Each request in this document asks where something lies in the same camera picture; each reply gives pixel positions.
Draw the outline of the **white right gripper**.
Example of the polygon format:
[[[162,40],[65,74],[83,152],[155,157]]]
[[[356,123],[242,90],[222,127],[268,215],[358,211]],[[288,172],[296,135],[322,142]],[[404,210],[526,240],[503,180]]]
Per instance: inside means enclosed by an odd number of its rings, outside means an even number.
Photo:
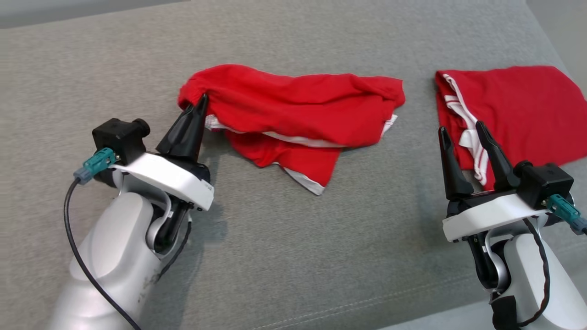
[[[476,122],[476,132],[493,170],[495,191],[516,189],[520,178],[514,174],[509,159],[499,143],[493,138],[484,122]],[[526,204],[515,192],[479,192],[468,182],[454,154],[454,144],[442,126],[438,139],[443,167],[446,192],[447,217],[443,220],[443,233],[448,242],[459,242],[469,237],[495,228],[507,232],[504,227],[518,227],[518,221],[530,219],[539,228],[548,221],[547,209],[534,209]]]

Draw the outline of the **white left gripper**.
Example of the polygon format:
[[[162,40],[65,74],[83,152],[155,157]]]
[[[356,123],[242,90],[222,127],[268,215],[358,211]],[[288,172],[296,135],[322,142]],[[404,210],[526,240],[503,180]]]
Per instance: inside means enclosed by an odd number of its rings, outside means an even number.
[[[156,146],[157,152],[198,161],[207,109],[206,93],[195,105],[189,103]],[[129,165],[114,163],[112,167],[204,211],[208,211],[213,203],[215,190],[211,184],[164,157],[144,153]]]

